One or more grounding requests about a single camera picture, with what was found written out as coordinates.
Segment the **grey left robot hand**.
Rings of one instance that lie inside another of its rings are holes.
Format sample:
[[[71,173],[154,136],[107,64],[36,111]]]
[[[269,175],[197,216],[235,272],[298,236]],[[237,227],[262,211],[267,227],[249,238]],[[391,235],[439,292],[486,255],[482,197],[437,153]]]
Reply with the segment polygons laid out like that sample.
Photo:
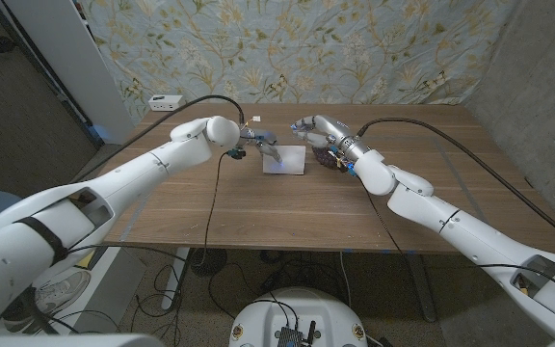
[[[278,138],[271,131],[244,127],[240,131],[237,146],[255,146],[261,154],[273,157],[278,163],[282,162],[281,156],[278,152]]]

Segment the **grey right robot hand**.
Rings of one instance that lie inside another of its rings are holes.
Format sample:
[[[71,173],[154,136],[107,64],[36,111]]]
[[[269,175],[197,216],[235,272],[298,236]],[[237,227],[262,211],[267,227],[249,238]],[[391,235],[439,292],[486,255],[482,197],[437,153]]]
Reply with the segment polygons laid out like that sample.
[[[308,116],[290,127],[297,138],[312,146],[322,165],[343,173],[352,170],[357,160],[370,150],[348,125],[330,116]]]

